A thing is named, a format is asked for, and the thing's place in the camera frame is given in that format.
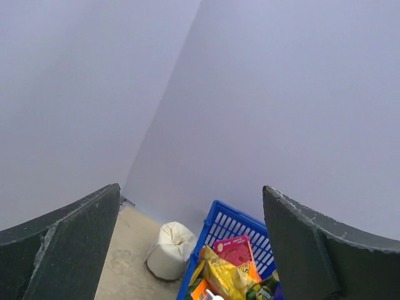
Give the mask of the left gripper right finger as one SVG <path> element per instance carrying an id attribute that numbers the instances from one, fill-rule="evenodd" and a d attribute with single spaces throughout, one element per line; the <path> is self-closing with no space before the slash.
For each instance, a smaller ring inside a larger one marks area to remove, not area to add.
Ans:
<path id="1" fill-rule="evenodd" d="M 399 299 L 399 241 L 348 226 L 262 189 L 285 299 Z"/>

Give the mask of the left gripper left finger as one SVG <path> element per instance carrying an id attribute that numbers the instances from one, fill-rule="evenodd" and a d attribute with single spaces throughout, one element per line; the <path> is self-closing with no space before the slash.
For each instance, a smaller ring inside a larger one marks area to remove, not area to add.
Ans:
<path id="1" fill-rule="evenodd" d="M 1 231 L 1 299 L 94 299 L 120 203 L 109 184 Z"/>

